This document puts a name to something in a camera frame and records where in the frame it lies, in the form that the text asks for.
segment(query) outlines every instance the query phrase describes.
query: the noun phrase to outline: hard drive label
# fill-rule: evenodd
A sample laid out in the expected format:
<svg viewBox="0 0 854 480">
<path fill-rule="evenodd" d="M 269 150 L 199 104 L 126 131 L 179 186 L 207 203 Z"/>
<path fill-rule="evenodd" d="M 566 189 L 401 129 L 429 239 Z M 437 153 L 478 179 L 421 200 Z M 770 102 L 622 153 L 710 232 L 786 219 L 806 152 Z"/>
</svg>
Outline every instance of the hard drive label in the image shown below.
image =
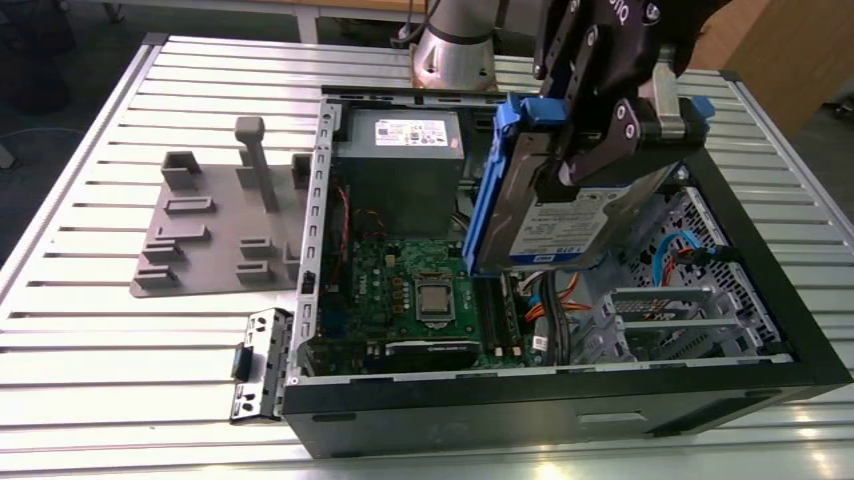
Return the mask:
<svg viewBox="0 0 854 480">
<path fill-rule="evenodd" d="M 603 207 L 625 188 L 586 188 L 573 202 L 531 203 L 510 258 L 519 264 L 565 262 L 585 253 L 605 223 Z"/>
</svg>

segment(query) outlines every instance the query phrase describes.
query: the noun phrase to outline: black case frame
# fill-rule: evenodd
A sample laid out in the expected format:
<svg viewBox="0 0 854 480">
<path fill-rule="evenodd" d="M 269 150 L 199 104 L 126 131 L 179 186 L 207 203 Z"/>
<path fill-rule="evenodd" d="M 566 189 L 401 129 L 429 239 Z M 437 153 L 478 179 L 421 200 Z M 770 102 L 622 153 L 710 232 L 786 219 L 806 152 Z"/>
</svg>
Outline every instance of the black case frame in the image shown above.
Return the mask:
<svg viewBox="0 0 854 480">
<path fill-rule="evenodd" d="M 418 89 L 325 88 L 346 102 Z M 471 98 L 499 94 L 438 92 Z M 461 108 L 453 102 L 447 108 Z M 509 447 L 697 433 L 772 404 L 852 382 L 798 292 L 704 150 L 686 161 L 742 266 L 784 336 L 792 363 L 571 372 L 518 377 L 291 385 L 283 416 L 317 458 Z"/>
</svg>

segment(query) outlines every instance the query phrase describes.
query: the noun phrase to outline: blue cable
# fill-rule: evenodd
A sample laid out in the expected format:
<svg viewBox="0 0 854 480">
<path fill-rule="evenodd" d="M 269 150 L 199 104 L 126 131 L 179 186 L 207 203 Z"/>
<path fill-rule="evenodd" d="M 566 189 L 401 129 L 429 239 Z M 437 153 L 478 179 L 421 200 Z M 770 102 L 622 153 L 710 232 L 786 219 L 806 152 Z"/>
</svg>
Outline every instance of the blue cable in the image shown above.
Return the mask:
<svg viewBox="0 0 854 480">
<path fill-rule="evenodd" d="M 662 284 L 662 275 L 665 274 L 665 255 L 668 254 L 668 245 L 678 237 L 682 237 L 685 242 L 693 249 L 704 248 L 704 243 L 690 230 L 681 230 L 678 232 L 669 233 L 662 239 L 662 243 L 656 250 L 656 256 L 653 257 L 653 286 L 660 287 Z"/>
</svg>

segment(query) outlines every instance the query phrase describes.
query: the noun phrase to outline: black cable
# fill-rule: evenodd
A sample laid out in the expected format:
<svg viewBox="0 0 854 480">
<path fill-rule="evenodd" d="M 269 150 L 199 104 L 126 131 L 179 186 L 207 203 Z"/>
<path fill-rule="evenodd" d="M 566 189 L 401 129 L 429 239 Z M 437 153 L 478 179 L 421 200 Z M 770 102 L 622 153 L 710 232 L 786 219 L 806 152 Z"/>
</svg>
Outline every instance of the black cable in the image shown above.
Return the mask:
<svg viewBox="0 0 854 480">
<path fill-rule="evenodd" d="M 471 217 L 463 213 L 459 209 L 459 198 L 454 198 L 454 214 L 459 215 L 459 217 L 467 222 L 471 223 Z"/>
<path fill-rule="evenodd" d="M 541 301 L 543 302 L 543 317 L 546 317 L 546 321 L 549 323 L 549 341 L 546 343 L 546 355 L 545 355 L 545 364 L 546 365 L 559 365 L 559 359 L 563 356 L 563 335 L 559 332 L 558 325 L 558 317 L 551 313 L 550 308 L 551 305 L 545 299 L 549 298 L 549 273 L 551 273 L 551 277 L 554 280 L 554 272 L 547 272 L 543 274 L 539 285 L 538 285 L 538 295 Z"/>
<path fill-rule="evenodd" d="M 457 223 L 459 225 L 459 228 L 462 228 L 465 231 L 469 230 L 469 226 L 471 225 L 471 220 L 466 220 L 466 218 L 462 217 L 462 213 L 455 213 L 451 215 L 451 220 L 454 221 L 454 223 Z"/>
<path fill-rule="evenodd" d="M 425 21 L 422 22 L 422 24 L 405 38 L 402 39 L 393 38 L 391 39 L 393 45 L 402 47 L 403 45 L 406 45 L 407 43 L 410 43 L 413 40 L 418 38 L 418 36 L 425 32 L 425 29 L 427 28 L 427 24 L 430 23 L 433 14 L 437 13 L 437 8 L 439 8 L 439 3 L 442 3 L 442 0 L 434 0 L 433 6 L 430 7 L 430 11 L 427 12 L 427 16 L 425 17 Z"/>
<path fill-rule="evenodd" d="M 570 363 L 570 335 L 569 324 L 566 321 L 566 315 L 563 313 L 563 307 L 561 305 L 561 298 L 558 297 L 555 271 L 550 270 L 543 275 L 541 280 L 541 295 L 539 299 L 543 304 L 543 311 L 550 325 L 555 326 L 555 338 L 558 341 L 559 351 L 557 353 L 555 365 L 567 365 Z"/>
<path fill-rule="evenodd" d="M 413 9 L 415 8 L 415 0 L 410 0 L 410 11 L 406 13 L 406 33 L 410 34 L 410 28 L 413 27 Z"/>
</svg>

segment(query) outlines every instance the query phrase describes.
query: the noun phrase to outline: gray plastic holder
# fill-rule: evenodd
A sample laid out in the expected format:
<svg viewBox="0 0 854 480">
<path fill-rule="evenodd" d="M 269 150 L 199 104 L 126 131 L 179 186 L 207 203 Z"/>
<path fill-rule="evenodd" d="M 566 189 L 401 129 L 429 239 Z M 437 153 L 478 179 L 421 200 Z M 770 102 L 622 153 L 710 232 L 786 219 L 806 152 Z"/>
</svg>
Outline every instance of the gray plastic holder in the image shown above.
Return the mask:
<svg viewBox="0 0 854 480">
<path fill-rule="evenodd" d="M 237 136 L 253 145 L 235 152 L 235 165 L 199 165 L 192 152 L 166 155 L 135 297 L 297 287 L 306 190 L 295 189 L 291 165 L 267 165 L 263 122 L 241 119 L 238 126 Z"/>
</svg>

